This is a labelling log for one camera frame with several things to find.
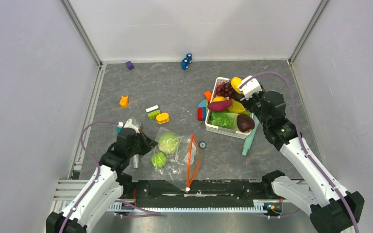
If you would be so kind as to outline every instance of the basket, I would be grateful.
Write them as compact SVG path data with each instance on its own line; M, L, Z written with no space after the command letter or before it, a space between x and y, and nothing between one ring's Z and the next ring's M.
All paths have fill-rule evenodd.
M217 88L217 86L223 83L227 83L227 82L229 82L229 79L222 78L222 77L217 78L215 82L214 90L212 91L212 98L210 102L212 102L212 99L215 97L215 89ZM245 139L251 133L251 132L243 133L241 131L235 131L235 130L211 125L208 123L210 115L211 115L211 110L208 109L208 112L206 113L206 119L205 119L205 126L206 126L207 131L214 132L214 133L220 133L220 134L228 135L231 137L242 138L242 139Z

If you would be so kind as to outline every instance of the yellow block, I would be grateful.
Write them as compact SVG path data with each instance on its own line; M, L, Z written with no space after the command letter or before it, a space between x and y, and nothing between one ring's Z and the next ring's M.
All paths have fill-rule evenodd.
M119 102L122 108L128 107L128 96L122 96L121 101Z
M156 116L156 121L158 121L158 124L167 123L169 120L170 120L170 116L168 113L161 113Z

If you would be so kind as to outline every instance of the green cabbage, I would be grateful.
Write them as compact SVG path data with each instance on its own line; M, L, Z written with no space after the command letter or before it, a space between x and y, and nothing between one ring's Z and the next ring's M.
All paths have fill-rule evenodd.
M164 132L158 139L158 148L165 154L172 154L178 150L179 138L178 135L172 132Z
M237 116L238 113L230 112L211 112L209 115L209 124L223 127L231 130L238 130Z

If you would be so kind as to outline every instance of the purple block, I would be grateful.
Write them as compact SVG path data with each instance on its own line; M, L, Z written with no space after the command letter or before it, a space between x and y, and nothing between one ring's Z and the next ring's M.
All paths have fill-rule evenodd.
M125 62L125 65L126 65L126 67L128 67L129 70L131 70L131 69L134 68L134 64L132 64L131 61L127 61L127 62Z

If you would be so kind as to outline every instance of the blue toy car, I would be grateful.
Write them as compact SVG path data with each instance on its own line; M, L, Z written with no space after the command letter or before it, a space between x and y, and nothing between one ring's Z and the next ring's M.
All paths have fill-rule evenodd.
M181 61L181 67L183 70L188 69L189 64L192 62L192 53L188 53Z

